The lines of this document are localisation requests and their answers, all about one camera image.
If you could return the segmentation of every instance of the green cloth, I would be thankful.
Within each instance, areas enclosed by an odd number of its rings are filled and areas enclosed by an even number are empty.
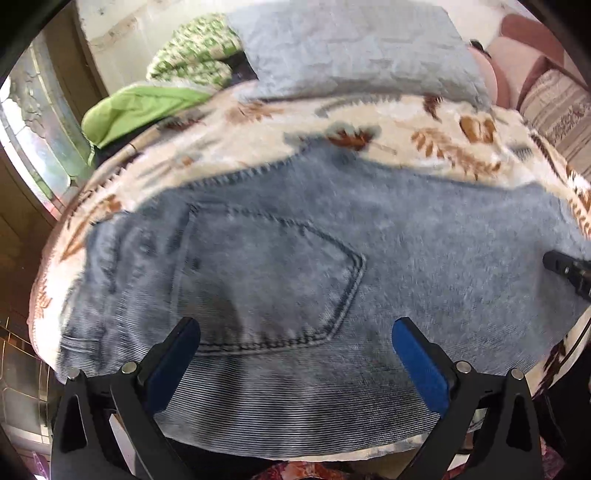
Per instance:
[[[239,51],[242,44],[228,27],[225,15],[202,15],[173,32],[148,66],[146,78],[188,79],[221,89],[232,77],[232,70],[219,60]]]
[[[211,96],[189,87],[130,85],[88,110],[82,131],[92,144],[103,148],[142,125],[203,103]]]

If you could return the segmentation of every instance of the blue gripper pad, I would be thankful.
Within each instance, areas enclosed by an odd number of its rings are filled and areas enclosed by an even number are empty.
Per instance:
[[[392,346],[406,368],[427,408],[443,416],[449,407],[447,381],[429,356],[429,341],[411,319],[404,317],[392,326]]]
[[[165,349],[145,386],[144,409],[154,415],[166,410],[185,370],[199,348],[201,330],[194,319],[183,318],[164,341]]]

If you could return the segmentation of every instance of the green patterned fabric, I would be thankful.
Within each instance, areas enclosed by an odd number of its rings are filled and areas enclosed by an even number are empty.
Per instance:
[[[191,80],[221,89],[232,69],[219,61],[242,51],[242,44],[228,27],[226,16],[209,14],[182,25],[148,66],[148,80]]]

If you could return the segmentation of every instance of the back pocket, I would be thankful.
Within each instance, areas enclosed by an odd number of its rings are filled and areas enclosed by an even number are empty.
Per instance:
[[[200,353],[317,345],[343,322],[365,260],[305,222],[219,203],[191,208],[171,321],[199,321]]]

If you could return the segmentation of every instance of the silver screw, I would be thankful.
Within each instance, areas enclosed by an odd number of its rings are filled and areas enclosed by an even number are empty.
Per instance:
[[[138,369],[138,364],[135,362],[127,362],[124,366],[121,367],[121,371],[124,374],[132,374]]]
[[[516,380],[523,380],[525,378],[523,372],[518,368],[514,368],[513,370],[511,370],[511,376]]]
[[[469,374],[472,371],[472,366],[464,360],[456,363],[456,368],[461,374]]]
[[[78,375],[80,375],[80,369],[79,368],[70,368],[70,371],[68,372],[68,378],[70,380],[75,380],[76,378],[78,378]]]

